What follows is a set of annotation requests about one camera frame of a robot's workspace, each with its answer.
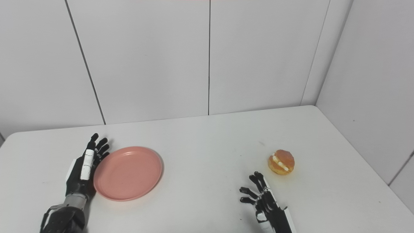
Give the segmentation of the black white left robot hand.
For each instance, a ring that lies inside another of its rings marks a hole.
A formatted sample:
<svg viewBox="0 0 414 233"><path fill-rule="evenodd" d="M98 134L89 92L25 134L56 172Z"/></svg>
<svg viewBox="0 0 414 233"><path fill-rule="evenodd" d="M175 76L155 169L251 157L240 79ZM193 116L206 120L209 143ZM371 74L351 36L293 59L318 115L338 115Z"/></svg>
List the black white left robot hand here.
<svg viewBox="0 0 414 233"><path fill-rule="evenodd" d="M83 154L75 160L66 181L65 196L81 194L89 200L95 195L93 179L96 168L110 154L108 139L97 142L98 138L97 133L93 134Z"/></svg>

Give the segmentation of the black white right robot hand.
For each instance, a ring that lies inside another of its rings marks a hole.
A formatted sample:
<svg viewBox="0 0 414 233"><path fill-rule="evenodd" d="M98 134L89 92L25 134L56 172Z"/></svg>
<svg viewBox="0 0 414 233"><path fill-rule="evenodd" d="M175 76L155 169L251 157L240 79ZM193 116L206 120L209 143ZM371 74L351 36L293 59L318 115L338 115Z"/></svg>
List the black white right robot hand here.
<svg viewBox="0 0 414 233"><path fill-rule="evenodd" d="M241 203L253 205L256 220L263 233L296 233L293 220L288 207L281 208L268 186L262 173L255 171L249 176L258 192L250 188L241 187L239 191L247 196L240 198Z"/></svg>

